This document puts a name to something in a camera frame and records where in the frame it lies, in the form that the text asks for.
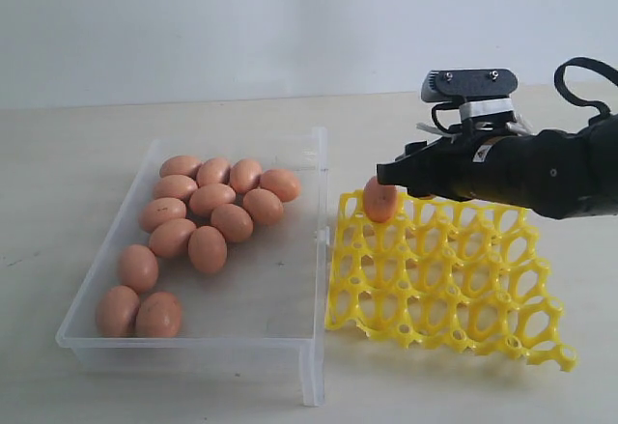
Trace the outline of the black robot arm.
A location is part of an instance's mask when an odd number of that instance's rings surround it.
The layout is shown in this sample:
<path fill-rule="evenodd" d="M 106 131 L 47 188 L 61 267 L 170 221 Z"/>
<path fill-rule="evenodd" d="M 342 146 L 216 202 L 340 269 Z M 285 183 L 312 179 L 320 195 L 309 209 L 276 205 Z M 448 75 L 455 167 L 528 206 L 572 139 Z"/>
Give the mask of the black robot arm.
<path fill-rule="evenodd" d="M 378 165 L 377 179 L 417 198 L 482 200 L 552 219 L 614 215 L 617 119 L 610 116 L 577 133 L 495 129 L 409 143 L 395 161 Z"/>

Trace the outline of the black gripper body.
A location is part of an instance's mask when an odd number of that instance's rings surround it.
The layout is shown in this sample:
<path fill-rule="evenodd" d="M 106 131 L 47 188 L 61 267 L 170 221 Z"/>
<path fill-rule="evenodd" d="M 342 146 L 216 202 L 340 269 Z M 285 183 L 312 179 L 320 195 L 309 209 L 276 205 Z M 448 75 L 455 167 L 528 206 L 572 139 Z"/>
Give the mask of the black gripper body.
<path fill-rule="evenodd" d="M 553 219 L 589 213 L 585 148 L 564 131 L 414 146 L 414 152 L 377 166 L 380 184 L 401 186 L 413 197 L 482 200 Z"/>

